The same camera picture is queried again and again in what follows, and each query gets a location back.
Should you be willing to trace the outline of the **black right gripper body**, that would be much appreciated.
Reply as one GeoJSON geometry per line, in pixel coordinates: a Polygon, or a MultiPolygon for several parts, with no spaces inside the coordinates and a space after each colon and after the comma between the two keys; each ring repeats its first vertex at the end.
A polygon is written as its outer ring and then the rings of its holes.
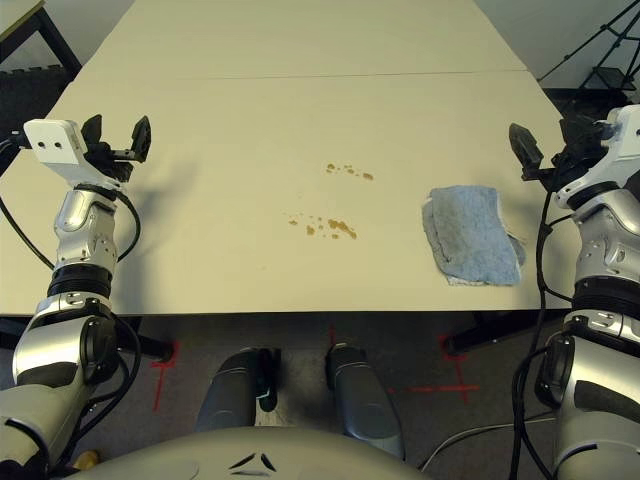
{"type": "Polygon", "coordinates": [[[538,181],[546,191],[558,191],[565,185],[582,177],[588,169],[598,163],[607,153],[607,149],[599,145],[566,145],[555,154],[549,168],[540,168],[531,173],[522,171],[524,181],[538,181]]]}

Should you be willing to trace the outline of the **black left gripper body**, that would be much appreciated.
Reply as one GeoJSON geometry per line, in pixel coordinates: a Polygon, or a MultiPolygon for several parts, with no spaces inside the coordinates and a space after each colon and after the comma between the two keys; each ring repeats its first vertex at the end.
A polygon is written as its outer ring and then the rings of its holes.
{"type": "Polygon", "coordinates": [[[139,161],[134,150],[113,150],[106,142],[89,144],[84,157],[102,174],[119,182],[130,180],[133,163],[139,161]]]}

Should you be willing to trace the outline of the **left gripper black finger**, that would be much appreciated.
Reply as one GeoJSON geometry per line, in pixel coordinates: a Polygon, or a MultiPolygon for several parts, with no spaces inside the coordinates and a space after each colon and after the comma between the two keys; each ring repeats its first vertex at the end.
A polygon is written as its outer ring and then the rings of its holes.
{"type": "Polygon", "coordinates": [[[87,146],[100,145],[102,136],[102,116],[100,114],[96,114],[86,120],[81,128],[81,135],[87,146]]]}
{"type": "Polygon", "coordinates": [[[134,126],[131,139],[133,160],[139,163],[145,162],[152,142],[151,125],[147,116],[143,116],[137,121],[134,126]]]}

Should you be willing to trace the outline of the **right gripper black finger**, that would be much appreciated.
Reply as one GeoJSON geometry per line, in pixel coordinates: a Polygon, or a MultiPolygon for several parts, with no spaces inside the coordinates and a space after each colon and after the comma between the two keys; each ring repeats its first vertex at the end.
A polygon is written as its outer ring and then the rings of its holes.
{"type": "Polygon", "coordinates": [[[603,127],[599,121],[584,115],[562,118],[560,129],[566,145],[599,145],[603,127]]]}
{"type": "Polygon", "coordinates": [[[522,171],[531,173],[540,168],[543,154],[537,146],[533,134],[525,127],[512,123],[509,126],[509,142],[511,149],[519,160],[522,171]]]}

